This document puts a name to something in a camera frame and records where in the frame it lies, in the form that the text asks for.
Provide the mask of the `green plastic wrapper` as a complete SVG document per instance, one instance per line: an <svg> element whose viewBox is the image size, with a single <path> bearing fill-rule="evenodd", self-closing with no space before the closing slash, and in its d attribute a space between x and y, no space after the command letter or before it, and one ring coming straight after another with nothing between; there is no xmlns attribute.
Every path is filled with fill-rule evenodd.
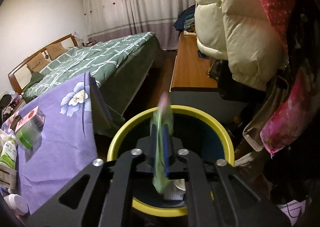
<svg viewBox="0 0 320 227"><path fill-rule="evenodd" d="M156 126L156 152L155 152L155 172L153 175L153 186L158 194L164 194L165 188L170 183L167 175L169 172L169 155L165 143L173 134L173 114L170 106L169 94L163 92L156 110L153 113L150 126Z"/></svg>

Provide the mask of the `green lidded clear jar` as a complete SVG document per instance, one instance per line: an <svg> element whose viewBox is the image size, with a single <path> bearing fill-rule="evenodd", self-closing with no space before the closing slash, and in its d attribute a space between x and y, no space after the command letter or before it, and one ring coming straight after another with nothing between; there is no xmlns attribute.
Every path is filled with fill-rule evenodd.
<svg viewBox="0 0 320 227"><path fill-rule="evenodd" d="M41 142L41 129L34 123L28 122L17 131L17 142L26 152L33 151Z"/></svg>

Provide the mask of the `purple floral tablecloth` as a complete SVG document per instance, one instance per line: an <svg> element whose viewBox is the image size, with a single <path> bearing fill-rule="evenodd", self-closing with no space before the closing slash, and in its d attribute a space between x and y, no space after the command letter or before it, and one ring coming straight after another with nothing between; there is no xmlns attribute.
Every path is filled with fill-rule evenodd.
<svg viewBox="0 0 320 227"><path fill-rule="evenodd" d="M18 149L18 193L34 213L92 160L97 158L88 72L41 94L19 110L44 113L41 142L33 153Z"/></svg>

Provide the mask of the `white round lid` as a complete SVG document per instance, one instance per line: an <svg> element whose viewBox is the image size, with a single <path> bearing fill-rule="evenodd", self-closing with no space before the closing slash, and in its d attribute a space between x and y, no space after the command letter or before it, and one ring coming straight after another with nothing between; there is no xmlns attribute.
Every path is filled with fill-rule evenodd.
<svg viewBox="0 0 320 227"><path fill-rule="evenodd" d="M4 197L7 205L12 209L15 215L24 216L29 212L27 202L18 194L9 194Z"/></svg>

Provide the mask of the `pink floral garment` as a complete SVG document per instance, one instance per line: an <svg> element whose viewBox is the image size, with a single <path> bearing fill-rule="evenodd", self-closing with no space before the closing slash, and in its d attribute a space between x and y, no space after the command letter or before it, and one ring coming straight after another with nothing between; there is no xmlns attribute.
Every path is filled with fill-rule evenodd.
<svg viewBox="0 0 320 227"><path fill-rule="evenodd" d="M310 77L304 68L300 68L289 97L279 105L260 132L264 148L270 155L301 135L310 108L310 89Z"/></svg>

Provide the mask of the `pink strawberry milk carton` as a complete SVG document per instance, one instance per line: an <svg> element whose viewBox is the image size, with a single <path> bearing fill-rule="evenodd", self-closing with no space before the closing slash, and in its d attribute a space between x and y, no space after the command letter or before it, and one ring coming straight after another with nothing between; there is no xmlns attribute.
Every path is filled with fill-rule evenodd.
<svg viewBox="0 0 320 227"><path fill-rule="evenodd" d="M17 123L15 133L24 126L35 126L40 129L44 125L45 117L45 114L41 111L39 106L36 106Z"/></svg>

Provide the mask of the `wooden sideboard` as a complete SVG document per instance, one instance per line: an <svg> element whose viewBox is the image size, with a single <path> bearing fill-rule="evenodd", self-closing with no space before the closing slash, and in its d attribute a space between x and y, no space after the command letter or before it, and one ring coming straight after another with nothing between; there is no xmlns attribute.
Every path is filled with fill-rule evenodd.
<svg viewBox="0 0 320 227"><path fill-rule="evenodd" d="M209 61L197 54L195 35L180 35L170 91L216 92L217 82L207 75Z"/></svg>

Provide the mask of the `green plaid bed quilt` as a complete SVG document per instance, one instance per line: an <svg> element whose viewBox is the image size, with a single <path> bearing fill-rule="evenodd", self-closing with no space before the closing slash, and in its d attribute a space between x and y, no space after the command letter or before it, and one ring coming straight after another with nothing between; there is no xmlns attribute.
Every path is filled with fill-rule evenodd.
<svg viewBox="0 0 320 227"><path fill-rule="evenodd" d="M37 72L22 93L26 103L63 84L69 79L89 72L99 87L116 71L142 58L141 51L156 42L156 33L148 31L124 36L91 47L72 47Z"/></svg>

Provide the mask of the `black jacket on nightstand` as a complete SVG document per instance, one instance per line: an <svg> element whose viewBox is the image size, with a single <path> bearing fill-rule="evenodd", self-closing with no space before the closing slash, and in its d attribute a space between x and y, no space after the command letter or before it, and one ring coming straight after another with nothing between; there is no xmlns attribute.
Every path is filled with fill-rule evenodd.
<svg viewBox="0 0 320 227"><path fill-rule="evenodd" d="M13 115L14 110L20 102L20 97L18 95L12 96L10 94L4 94L0 100L0 116L1 125Z"/></svg>

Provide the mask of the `wooden bed headboard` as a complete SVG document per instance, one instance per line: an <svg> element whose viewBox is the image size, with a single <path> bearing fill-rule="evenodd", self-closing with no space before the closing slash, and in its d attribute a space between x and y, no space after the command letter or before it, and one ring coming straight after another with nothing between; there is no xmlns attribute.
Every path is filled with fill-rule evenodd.
<svg viewBox="0 0 320 227"><path fill-rule="evenodd" d="M68 50L68 48L77 47L77 41L73 34L66 35L51 44L55 44L61 42L64 48ZM13 90L21 94L23 92L23 89L26 87L26 85L31 81L31 76L35 73L31 73L30 70L27 68L27 62L29 62L32 58L34 58L38 53L42 53L44 57L51 63L54 60L51 60L47 51L46 47L41 48L40 50L36 51L31 56L24 59L17 67L15 67L9 74L8 78L10 81L10 84L13 88Z"/></svg>

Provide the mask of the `brown pillow left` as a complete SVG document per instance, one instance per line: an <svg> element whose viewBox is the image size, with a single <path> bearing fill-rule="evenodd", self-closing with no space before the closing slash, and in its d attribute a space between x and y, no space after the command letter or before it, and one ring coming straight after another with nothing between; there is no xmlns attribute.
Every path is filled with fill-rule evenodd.
<svg viewBox="0 0 320 227"><path fill-rule="evenodd" d="M38 53L34 58L27 62L27 68L31 73L41 71L50 62L44 57L42 53Z"/></svg>

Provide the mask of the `brown pillow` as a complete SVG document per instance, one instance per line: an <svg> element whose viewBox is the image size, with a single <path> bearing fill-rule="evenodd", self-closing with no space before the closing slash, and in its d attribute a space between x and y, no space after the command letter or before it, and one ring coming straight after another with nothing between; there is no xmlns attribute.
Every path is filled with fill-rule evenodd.
<svg viewBox="0 0 320 227"><path fill-rule="evenodd" d="M42 53L38 53L34 58L27 62L27 68L31 73L41 71L50 62L44 57Z"/></svg>
<svg viewBox="0 0 320 227"><path fill-rule="evenodd" d="M51 60L57 59L60 55L67 52L67 49L63 47L61 42L50 44L46 47L46 51Z"/></svg>

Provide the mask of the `cream puffer jacket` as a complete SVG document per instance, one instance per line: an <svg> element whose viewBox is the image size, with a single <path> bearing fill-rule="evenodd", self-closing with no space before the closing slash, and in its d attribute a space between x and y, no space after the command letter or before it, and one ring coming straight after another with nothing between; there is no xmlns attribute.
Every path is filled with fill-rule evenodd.
<svg viewBox="0 0 320 227"><path fill-rule="evenodd" d="M228 61L236 82L266 90L284 51L259 0L195 0L197 46Z"/></svg>

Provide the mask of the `pile of dark clothes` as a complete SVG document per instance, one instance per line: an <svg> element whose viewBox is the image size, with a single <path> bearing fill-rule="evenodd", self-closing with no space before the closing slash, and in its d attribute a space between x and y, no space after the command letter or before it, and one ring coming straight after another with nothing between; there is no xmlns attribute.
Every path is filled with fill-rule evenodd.
<svg viewBox="0 0 320 227"><path fill-rule="evenodd" d="M184 30L187 20L191 20L191 22L194 22L195 8L196 8L196 5L194 4L179 14L176 22L173 24L173 27L177 31Z"/></svg>

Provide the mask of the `pink white curtain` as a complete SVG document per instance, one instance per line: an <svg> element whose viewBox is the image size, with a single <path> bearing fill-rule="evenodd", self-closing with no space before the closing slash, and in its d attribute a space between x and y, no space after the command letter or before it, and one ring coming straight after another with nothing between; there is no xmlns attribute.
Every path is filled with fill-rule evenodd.
<svg viewBox="0 0 320 227"><path fill-rule="evenodd" d="M174 50L179 32L174 23L195 0L83 0L87 36L108 41L151 31L164 50Z"/></svg>

